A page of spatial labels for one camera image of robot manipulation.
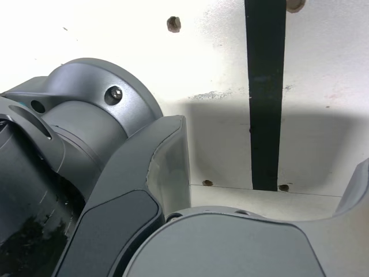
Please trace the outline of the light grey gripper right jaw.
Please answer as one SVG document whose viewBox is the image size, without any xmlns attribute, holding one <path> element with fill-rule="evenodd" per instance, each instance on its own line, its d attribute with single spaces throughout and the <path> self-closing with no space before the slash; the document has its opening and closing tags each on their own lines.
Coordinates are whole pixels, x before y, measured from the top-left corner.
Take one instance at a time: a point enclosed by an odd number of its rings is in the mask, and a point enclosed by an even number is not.
<svg viewBox="0 0 369 277">
<path fill-rule="evenodd" d="M 155 231 L 124 276 L 367 276 L 368 161 L 333 216 L 280 221 L 237 213 L 188 214 Z"/>
</svg>

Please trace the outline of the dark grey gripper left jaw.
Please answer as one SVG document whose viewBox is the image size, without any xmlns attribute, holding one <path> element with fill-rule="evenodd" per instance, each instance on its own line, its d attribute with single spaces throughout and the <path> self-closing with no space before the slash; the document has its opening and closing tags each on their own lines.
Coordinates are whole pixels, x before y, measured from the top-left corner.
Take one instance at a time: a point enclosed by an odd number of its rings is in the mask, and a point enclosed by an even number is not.
<svg viewBox="0 0 369 277">
<path fill-rule="evenodd" d="M 109 159 L 55 276 L 122 276 L 167 215 L 191 206 L 186 119 L 162 117 Z"/>
</svg>

